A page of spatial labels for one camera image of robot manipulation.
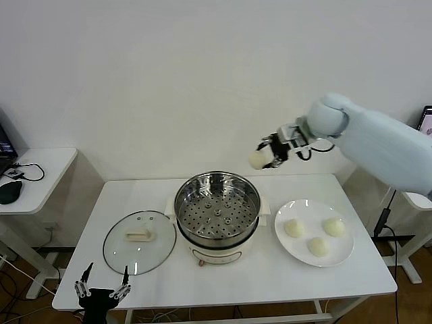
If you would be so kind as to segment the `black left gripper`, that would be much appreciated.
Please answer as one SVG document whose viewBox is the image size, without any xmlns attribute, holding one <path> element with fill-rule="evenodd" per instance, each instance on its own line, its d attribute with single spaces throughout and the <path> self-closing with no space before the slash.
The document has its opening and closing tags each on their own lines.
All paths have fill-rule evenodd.
<svg viewBox="0 0 432 324">
<path fill-rule="evenodd" d="M 88 288 L 87 281 L 93 263 L 83 272 L 81 278 L 75 281 L 78 304 L 84 310 L 83 324 L 106 324 L 108 311 L 118 306 L 118 300 L 123 300 L 130 292 L 129 270 L 126 265 L 121 286 L 115 291 L 111 289 Z"/>
</svg>

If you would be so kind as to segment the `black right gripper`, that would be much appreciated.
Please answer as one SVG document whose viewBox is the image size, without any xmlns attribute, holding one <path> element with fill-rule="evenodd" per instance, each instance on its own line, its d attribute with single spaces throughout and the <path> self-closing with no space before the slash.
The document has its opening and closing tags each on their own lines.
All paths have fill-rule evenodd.
<svg viewBox="0 0 432 324">
<path fill-rule="evenodd" d="M 266 147 L 269 147 L 273 154 L 264 155 L 265 164 L 263 169 L 278 168 L 288 160 L 288 151 L 290 150 L 290 146 L 289 144 L 281 143 L 277 133 L 272 133 L 262 138 L 256 149 L 260 151 Z"/>
</svg>

